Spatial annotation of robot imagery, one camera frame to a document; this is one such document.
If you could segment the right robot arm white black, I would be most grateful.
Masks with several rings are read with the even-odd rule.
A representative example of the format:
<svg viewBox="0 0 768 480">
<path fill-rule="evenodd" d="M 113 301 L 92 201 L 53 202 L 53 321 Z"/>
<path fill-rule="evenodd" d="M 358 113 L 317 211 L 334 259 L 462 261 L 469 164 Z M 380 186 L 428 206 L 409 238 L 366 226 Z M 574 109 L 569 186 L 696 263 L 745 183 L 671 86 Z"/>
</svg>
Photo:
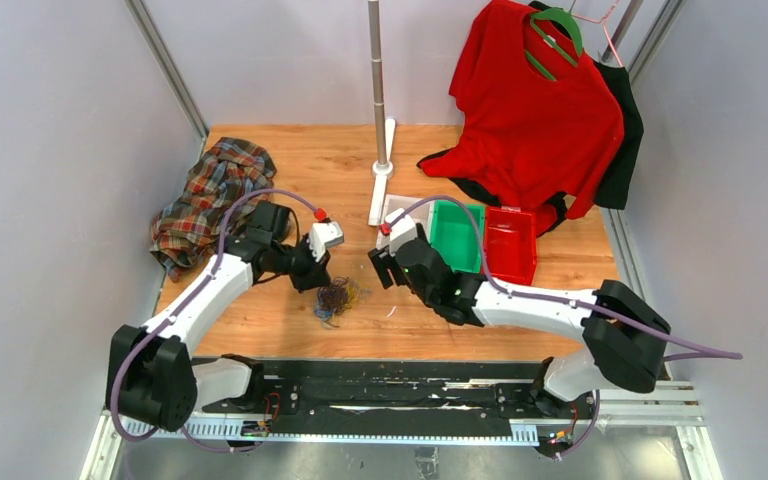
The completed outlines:
<svg viewBox="0 0 768 480">
<path fill-rule="evenodd" d="M 602 388 L 647 394 L 655 389 L 669 324 L 619 281 L 596 290 L 551 290 L 506 284 L 452 269 L 427 241 L 368 256 L 383 288 L 406 286 L 445 321 L 476 327 L 517 327 L 582 343 L 549 357 L 531 387 L 534 408 L 554 417 L 580 395 Z"/>
</svg>

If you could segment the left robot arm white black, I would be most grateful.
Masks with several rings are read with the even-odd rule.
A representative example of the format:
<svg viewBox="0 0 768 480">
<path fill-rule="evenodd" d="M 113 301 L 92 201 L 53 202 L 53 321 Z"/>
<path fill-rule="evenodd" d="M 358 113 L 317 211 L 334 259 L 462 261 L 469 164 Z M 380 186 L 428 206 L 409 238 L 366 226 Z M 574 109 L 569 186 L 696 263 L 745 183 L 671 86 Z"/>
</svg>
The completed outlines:
<svg viewBox="0 0 768 480">
<path fill-rule="evenodd" d="M 266 400 L 261 363 L 237 354 L 196 364 L 192 351 L 242 294 L 263 280 L 290 279 L 298 292 L 330 284 L 329 250 L 343 243 L 340 225 L 316 210 L 309 233 L 285 243 L 294 211 L 257 204 L 243 226 L 221 241 L 201 274 L 142 326 L 121 326 L 111 339 L 106 408 L 152 430 L 177 431 L 192 413 L 227 402 L 243 413 Z"/>
</svg>

